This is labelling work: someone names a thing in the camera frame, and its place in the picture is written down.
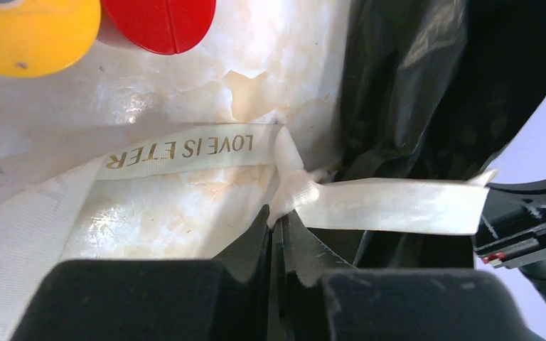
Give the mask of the white ribbon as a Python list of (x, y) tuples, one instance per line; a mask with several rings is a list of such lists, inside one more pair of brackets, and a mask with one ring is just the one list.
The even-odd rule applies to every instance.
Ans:
[(0, 205), (0, 340), (68, 259), (210, 258), (268, 205), (314, 229), (472, 235), (494, 170), (467, 181), (367, 178), (323, 184), (288, 128), (205, 125), (125, 147)]

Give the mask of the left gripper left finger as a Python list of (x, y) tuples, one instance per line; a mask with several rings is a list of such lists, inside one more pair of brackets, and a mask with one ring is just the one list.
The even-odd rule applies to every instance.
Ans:
[(265, 340), (269, 207), (212, 259), (72, 260), (43, 279), (14, 340)]

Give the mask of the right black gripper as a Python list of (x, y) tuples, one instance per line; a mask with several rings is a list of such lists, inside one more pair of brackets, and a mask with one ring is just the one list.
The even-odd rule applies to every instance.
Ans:
[(475, 255), (496, 269), (518, 269), (546, 302), (546, 179), (488, 189)]

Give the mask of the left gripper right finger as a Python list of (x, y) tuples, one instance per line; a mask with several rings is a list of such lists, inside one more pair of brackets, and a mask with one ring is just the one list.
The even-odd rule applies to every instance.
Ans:
[(294, 212), (279, 221), (288, 340), (536, 340), (507, 288), (470, 269), (357, 269)]

